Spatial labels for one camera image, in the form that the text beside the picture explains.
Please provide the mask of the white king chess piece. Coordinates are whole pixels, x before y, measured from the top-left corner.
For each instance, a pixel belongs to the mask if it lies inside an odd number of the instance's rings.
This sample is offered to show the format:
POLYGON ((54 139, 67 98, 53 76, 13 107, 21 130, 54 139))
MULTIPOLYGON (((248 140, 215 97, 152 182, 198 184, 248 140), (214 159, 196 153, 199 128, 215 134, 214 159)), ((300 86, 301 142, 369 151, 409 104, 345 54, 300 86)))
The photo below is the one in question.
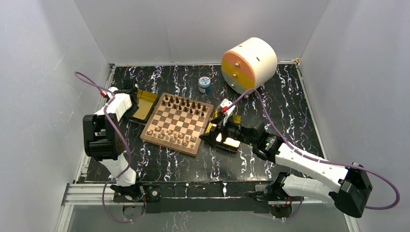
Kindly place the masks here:
POLYGON ((175 143, 176 142, 176 139, 175 139, 175 137, 174 137, 174 135, 170 135, 170 142, 172 142, 172 143, 175 143))

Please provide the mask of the white queen chess piece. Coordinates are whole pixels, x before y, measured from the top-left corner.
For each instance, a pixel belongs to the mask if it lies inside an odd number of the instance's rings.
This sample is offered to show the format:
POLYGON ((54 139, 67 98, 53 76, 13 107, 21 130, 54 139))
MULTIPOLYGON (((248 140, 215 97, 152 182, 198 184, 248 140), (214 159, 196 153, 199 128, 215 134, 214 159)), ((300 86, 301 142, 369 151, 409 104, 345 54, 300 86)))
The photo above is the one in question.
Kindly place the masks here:
POLYGON ((169 136, 168 133, 165 133, 165 134, 164 134, 164 139, 165 139, 166 141, 168 141, 168 140, 170 139, 170 136, 169 136))

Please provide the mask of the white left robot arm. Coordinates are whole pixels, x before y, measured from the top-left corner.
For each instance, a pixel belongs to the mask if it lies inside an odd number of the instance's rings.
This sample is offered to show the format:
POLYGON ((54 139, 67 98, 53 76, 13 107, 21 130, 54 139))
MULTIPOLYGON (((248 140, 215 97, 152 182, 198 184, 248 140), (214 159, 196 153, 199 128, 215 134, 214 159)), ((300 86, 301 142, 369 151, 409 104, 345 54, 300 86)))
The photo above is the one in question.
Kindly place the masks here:
POLYGON ((104 165, 115 178, 117 186, 127 187, 125 193, 132 201, 141 200, 145 189, 136 183, 136 172, 128 167, 118 123, 138 110, 137 91, 133 79, 125 80, 121 89, 110 87, 109 92, 101 91, 100 94, 107 99, 106 105, 83 117, 86 155, 104 165))

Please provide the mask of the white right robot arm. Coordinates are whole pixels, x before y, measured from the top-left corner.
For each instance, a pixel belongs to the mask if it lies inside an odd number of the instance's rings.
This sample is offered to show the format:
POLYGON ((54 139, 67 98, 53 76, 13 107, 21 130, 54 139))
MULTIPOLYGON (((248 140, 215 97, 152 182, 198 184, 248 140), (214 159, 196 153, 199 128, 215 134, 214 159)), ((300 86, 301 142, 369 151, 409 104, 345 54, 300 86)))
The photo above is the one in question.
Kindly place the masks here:
POLYGON ((257 157, 275 164, 287 166, 303 174, 306 178, 280 173, 276 181, 266 191, 267 197, 285 200, 299 196, 333 203, 342 213, 360 218, 372 192, 372 185, 364 167, 359 163, 337 166, 310 153, 303 154, 296 148, 288 147, 284 140, 272 130, 267 130, 261 121, 237 124, 218 122, 209 132, 200 135, 201 140, 213 148, 227 138, 237 140, 252 147, 257 157))

